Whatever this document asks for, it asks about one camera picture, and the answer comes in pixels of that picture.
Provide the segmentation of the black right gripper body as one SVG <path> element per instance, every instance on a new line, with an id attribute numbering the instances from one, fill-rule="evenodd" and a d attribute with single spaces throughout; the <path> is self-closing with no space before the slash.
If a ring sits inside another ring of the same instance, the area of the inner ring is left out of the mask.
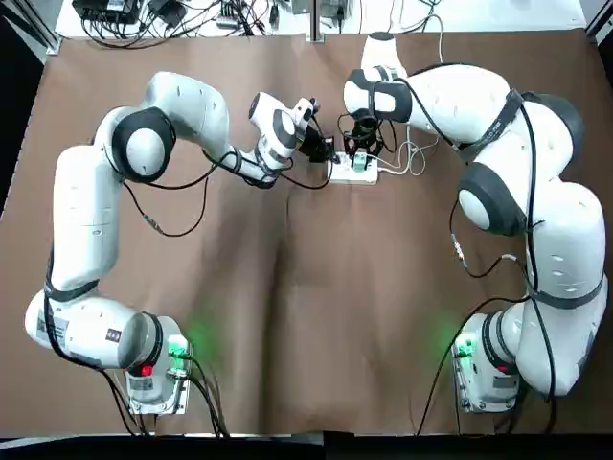
<path id="1" fill-rule="evenodd" d="M 366 140 L 372 135 L 376 135 L 379 128 L 379 120 L 373 117 L 363 117 L 353 119 L 353 128 L 348 135 L 352 135 L 356 140 Z"/>

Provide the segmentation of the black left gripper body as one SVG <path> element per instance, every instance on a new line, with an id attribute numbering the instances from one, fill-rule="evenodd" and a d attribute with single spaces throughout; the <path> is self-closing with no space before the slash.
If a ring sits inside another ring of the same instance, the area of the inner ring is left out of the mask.
<path id="1" fill-rule="evenodd" d="M 313 128 L 308 121 L 303 119 L 301 119 L 297 125 L 296 134 L 298 140 L 297 151 L 310 159 L 310 155 L 317 151 L 315 149 L 315 142 L 319 138 L 322 138 L 321 134 L 318 130 Z"/>

